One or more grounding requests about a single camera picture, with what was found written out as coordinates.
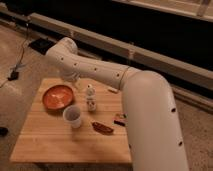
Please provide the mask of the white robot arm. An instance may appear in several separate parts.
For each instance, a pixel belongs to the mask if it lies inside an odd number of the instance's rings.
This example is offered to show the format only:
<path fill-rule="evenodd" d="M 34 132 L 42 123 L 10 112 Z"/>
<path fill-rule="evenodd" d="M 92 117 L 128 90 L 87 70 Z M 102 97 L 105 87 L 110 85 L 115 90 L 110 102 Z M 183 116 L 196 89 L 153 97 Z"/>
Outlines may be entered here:
<path fill-rule="evenodd" d="M 65 37 L 45 58 L 60 72 L 99 81 L 122 92 L 134 171 L 189 171 L 172 88 L 160 74 L 82 57 Z"/>

